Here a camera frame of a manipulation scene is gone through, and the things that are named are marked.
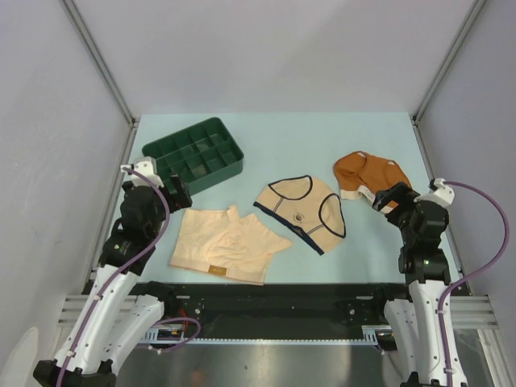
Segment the peach boxer underwear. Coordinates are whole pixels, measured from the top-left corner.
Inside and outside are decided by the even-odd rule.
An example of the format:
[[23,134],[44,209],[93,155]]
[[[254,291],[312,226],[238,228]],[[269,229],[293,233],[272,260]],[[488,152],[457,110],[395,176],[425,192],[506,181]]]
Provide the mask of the peach boxer underwear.
[[255,214],[238,208],[185,211],[170,265],[252,285],[263,285],[267,268],[292,242]]

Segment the beige navy-trimmed underwear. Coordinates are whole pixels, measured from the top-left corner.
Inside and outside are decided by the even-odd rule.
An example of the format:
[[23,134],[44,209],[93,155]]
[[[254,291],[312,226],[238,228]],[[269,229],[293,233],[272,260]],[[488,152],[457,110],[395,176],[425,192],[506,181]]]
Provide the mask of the beige navy-trimmed underwear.
[[347,234],[339,195],[310,175],[267,184],[253,206],[287,227],[320,256],[333,250]]

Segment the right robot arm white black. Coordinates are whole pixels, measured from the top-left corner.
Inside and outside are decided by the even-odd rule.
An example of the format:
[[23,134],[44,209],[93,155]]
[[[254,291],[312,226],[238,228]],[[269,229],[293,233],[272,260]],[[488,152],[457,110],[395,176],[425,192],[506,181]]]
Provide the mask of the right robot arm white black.
[[452,279],[440,248],[455,198],[443,178],[420,194],[400,181],[377,192],[372,207],[401,232],[398,269],[406,280],[403,295],[372,303],[372,315],[388,323],[402,361],[404,386],[466,386],[451,315]]

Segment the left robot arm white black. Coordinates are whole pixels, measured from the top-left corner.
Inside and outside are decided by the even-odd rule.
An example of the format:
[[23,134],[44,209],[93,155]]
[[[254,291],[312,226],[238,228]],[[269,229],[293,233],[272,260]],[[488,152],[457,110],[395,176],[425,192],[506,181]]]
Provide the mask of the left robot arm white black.
[[61,349],[35,366],[42,386],[113,386],[123,363],[155,325],[172,325],[182,336],[192,323],[181,311],[171,285],[144,284],[124,318],[119,312],[169,224],[171,213],[192,204],[182,179],[173,174],[174,193],[155,173],[138,173],[123,183],[121,215],[104,243],[100,267],[85,305]]

